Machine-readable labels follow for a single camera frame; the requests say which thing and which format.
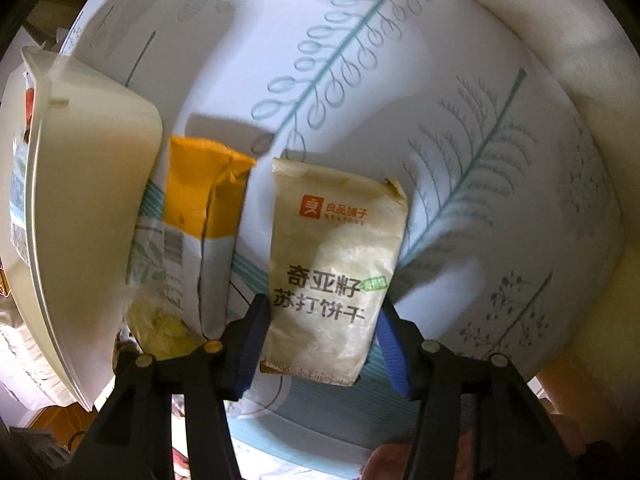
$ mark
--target beige snack package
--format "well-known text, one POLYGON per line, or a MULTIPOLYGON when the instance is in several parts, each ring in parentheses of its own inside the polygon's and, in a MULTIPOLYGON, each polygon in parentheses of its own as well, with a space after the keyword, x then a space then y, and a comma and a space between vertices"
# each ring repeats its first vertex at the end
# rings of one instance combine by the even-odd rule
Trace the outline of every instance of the beige snack package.
POLYGON ((364 364, 407 216, 397 182, 275 158, 265 370, 350 386, 364 364))

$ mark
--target green label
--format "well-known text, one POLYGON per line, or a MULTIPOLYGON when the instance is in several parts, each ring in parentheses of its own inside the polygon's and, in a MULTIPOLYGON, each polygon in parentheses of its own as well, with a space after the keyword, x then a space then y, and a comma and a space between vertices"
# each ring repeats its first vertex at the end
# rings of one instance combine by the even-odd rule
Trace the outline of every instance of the green label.
POLYGON ((386 277, 376 276, 375 278, 367 278, 360 283, 360 290, 365 292, 371 292, 373 290, 385 290, 386 289, 386 277))

